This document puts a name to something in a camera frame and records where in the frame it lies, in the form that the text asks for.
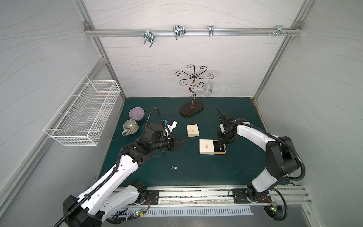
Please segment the cream drawer jewelry box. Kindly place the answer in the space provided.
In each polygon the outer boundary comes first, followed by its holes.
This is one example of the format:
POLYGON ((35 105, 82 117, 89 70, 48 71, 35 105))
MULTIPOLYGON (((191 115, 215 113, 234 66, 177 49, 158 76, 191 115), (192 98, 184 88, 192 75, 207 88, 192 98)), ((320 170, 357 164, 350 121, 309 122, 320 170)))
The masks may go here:
POLYGON ((198 137, 199 136, 198 125, 197 124, 187 125, 187 135, 188 135, 188 138, 198 137))

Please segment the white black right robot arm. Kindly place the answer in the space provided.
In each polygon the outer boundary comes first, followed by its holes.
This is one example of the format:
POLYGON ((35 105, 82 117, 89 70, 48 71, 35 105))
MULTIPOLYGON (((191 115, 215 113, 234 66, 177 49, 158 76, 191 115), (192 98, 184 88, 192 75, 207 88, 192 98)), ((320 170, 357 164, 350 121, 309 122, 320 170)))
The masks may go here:
POLYGON ((233 119, 228 114, 220 116, 219 128, 220 143, 231 144, 241 136, 265 152, 265 168, 248 184, 244 193, 250 202, 257 203, 280 182, 299 181, 305 177, 305 165, 289 137, 272 135, 243 118, 233 119))

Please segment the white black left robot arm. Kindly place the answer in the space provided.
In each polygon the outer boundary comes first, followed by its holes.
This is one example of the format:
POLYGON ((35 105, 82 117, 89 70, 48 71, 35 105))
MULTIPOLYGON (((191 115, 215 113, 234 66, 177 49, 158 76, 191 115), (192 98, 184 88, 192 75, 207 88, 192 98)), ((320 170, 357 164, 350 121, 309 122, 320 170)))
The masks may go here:
POLYGON ((122 208, 142 204, 146 200, 146 187, 133 182, 126 189, 113 195, 114 190, 156 151, 177 151, 184 143, 171 135, 177 122, 166 119, 162 124, 149 124, 142 136, 121 148, 115 165, 79 196, 69 196, 63 202, 63 217, 56 223, 69 227, 100 227, 122 208))

